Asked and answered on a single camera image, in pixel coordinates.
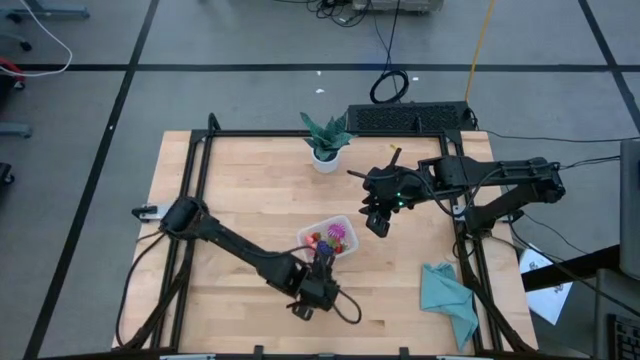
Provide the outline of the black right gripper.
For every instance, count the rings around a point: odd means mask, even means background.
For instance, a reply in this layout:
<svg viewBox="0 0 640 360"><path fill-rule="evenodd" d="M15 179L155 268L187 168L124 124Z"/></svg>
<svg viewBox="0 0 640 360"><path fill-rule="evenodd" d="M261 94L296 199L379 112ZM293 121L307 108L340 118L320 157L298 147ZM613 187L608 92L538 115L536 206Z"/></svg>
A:
<svg viewBox="0 0 640 360"><path fill-rule="evenodd" d="M370 216L379 210L396 210L411 207L425 201L425 187L417 172L402 166L384 169L374 167L363 182L367 192L362 203L367 205L358 210Z"/></svg>

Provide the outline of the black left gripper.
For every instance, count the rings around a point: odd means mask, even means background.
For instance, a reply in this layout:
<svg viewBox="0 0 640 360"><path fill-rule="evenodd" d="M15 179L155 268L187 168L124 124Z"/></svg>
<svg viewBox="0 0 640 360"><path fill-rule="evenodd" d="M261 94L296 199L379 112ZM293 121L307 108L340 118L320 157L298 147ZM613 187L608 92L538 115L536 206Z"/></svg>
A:
<svg viewBox="0 0 640 360"><path fill-rule="evenodd" d="M335 260L333 251L323 254L319 250L315 250L314 266L318 274L308 272L300 281L295 282L295 301L288 304L287 307L292 310L301 307L318 308L329 311L335 304L340 286L331 277L332 265Z"/></svg>

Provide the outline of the clear plastic tupperware container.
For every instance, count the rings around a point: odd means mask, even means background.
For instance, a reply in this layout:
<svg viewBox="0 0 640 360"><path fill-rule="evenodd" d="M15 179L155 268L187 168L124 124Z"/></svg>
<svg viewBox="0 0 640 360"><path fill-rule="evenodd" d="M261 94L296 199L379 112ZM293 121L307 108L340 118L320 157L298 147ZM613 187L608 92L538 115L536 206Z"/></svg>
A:
<svg viewBox="0 0 640 360"><path fill-rule="evenodd" d="M346 236L344 239L336 240L328 236L327 229L331 224L334 224L334 223L341 223L346 227ZM313 239L311 238L311 235L315 232L321 233L320 241L327 242L333 248L333 252L337 259L350 255L356 252L359 248L359 240L357 238L356 232L350 220L344 215L338 215L338 216L325 219L323 221L320 221L318 223L315 223L313 225L310 225L298 231L296 236L297 245L302 247L306 246L306 249L304 250L303 254L304 254L304 258L307 261L311 261L313 259L314 251L316 250L316 248L313 249L310 246L307 246L306 242L313 241ZM343 253L338 254L335 252L335 248L338 244L345 244L348 246L348 249Z"/></svg>

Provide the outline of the green plant in white pot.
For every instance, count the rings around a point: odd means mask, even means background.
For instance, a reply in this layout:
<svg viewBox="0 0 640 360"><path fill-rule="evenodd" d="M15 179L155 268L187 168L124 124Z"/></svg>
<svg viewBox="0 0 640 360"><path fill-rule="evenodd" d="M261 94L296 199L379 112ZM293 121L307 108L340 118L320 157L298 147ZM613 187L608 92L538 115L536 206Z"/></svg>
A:
<svg viewBox="0 0 640 360"><path fill-rule="evenodd" d="M338 118L331 117L324 127L304 112L300 113L300 117L310 132L310 136L304 138L304 141L311 148L313 167L324 174L335 171L339 165L341 149L355 138L355 135L347 131L347 113Z"/></svg>

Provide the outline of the black keyboard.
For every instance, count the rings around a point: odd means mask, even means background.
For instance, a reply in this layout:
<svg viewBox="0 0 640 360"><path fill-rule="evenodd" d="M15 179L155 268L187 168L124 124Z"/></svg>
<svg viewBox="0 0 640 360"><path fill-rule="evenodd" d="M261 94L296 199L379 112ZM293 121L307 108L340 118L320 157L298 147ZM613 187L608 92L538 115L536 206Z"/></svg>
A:
<svg viewBox="0 0 640 360"><path fill-rule="evenodd" d="M640 321L607 316L608 360L640 360Z"/></svg>
<svg viewBox="0 0 640 360"><path fill-rule="evenodd" d="M350 105L348 129L371 132L437 132L475 129L473 111L464 101Z"/></svg>

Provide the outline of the teal cloth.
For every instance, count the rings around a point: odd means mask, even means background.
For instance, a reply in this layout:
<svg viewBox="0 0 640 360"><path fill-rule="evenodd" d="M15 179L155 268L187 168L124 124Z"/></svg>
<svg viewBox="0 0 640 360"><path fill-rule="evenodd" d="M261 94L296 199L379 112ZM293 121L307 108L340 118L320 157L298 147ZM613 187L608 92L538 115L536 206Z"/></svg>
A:
<svg viewBox="0 0 640 360"><path fill-rule="evenodd" d="M459 352L464 350L478 328L473 292L457 280L450 263L422 266L420 310L449 316Z"/></svg>

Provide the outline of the white paper sheet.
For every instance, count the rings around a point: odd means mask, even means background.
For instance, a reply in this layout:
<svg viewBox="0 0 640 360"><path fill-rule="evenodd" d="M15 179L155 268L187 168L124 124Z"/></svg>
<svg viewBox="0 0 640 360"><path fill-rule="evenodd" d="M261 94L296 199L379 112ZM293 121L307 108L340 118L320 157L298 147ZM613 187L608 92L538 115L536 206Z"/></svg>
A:
<svg viewBox="0 0 640 360"><path fill-rule="evenodd" d="M550 260L531 249L525 249L519 257L519 269L522 275L551 265ZM526 298L529 309L551 325L556 325L572 285L572 282L567 282L550 288L528 291Z"/></svg>

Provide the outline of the grey equipment box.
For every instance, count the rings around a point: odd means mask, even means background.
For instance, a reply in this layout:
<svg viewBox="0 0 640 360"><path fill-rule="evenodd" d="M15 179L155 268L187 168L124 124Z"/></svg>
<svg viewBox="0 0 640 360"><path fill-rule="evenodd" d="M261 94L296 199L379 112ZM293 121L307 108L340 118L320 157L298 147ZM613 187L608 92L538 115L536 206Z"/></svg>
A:
<svg viewBox="0 0 640 360"><path fill-rule="evenodd" d="M405 12L428 13L439 11L444 0L349 0L356 11L391 11L398 8Z"/></svg>

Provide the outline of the black desk edge bar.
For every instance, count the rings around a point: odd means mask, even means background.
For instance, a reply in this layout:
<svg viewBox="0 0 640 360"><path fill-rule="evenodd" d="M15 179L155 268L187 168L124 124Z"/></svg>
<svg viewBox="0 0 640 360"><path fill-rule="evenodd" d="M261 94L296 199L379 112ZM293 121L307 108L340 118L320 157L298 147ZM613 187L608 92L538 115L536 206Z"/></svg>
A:
<svg viewBox="0 0 640 360"><path fill-rule="evenodd" d="M614 245L570 260L552 263L521 275L526 292L596 276L600 269L620 271L620 246Z"/></svg>

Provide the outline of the grey metal foot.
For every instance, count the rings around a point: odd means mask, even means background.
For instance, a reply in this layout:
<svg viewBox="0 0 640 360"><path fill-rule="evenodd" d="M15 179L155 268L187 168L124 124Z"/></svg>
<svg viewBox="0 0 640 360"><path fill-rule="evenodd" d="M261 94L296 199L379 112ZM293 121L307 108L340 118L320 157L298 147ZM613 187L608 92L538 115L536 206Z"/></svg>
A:
<svg viewBox="0 0 640 360"><path fill-rule="evenodd" d="M0 122L0 136L19 136L30 138L33 130L27 124Z"/></svg>

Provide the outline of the grey metal stand leg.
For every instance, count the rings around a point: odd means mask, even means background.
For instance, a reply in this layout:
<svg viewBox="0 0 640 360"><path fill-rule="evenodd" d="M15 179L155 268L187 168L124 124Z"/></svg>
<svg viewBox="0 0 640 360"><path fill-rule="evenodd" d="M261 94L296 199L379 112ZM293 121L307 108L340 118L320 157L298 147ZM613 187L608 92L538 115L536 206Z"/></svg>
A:
<svg viewBox="0 0 640 360"><path fill-rule="evenodd" d="M78 17L87 19L90 17L86 6L80 5L48 5L43 0L19 0L20 6L10 7L0 5L0 17L6 18L14 23L21 23L30 18L33 14L36 18L70 18Z"/></svg>

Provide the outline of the red cart part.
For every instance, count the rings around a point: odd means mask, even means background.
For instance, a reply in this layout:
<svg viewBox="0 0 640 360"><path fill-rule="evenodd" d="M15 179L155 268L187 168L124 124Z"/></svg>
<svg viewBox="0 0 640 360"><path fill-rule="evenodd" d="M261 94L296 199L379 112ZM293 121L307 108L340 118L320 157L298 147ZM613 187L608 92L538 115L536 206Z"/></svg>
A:
<svg viewBox="0 0 640 360"><path fill-rule="evenodd" d="M15 80L14 88L17 90L23 90L25 88L24 72L17 67L13 62L0 57L0 70L12 76Z"/></svg>

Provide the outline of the black aluminium table frame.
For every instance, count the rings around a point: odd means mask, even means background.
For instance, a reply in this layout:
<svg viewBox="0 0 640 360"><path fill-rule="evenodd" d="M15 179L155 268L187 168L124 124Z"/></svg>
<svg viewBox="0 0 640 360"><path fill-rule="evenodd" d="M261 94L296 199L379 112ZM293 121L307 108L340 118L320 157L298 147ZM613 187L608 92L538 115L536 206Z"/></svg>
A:
<svg viewBox="0 0 640 360"><path fill-rule="evenodd" d="M286 308L291 300L256 271L214 244L193 245L184 307L171 305L160 342L186 353L228 355L262 346L269 355L333 353L412 355L458 352L450 319L420 310L424 264L452 262L454 226L433 203L393 216L386 238L365 226L358 210L364 174L398 162L415 167L440 155L437 136L355 138L340 154L338 169L316 171L311 151L295 131L216 134L205 150L193 131L168 131L159 149L149 199L170 203L201 193L220 222L269 251L295 249L299 230L337 215L351 221L356 252L335 263L343 289L336 310L316 311L309 321Z"/></svg>

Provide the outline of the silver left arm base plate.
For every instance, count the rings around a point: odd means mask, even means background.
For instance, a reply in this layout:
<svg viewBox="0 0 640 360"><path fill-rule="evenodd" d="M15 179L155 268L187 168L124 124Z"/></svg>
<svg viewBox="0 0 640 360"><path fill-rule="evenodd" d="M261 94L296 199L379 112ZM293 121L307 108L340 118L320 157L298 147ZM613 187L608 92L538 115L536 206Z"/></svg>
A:
<svg viewBox="0 0 640 360"><path fill-rule="evenodd" d="M168 212L171 205L166 204L144 204L133 208L131 214L142 223L161 220Z"/></svg>

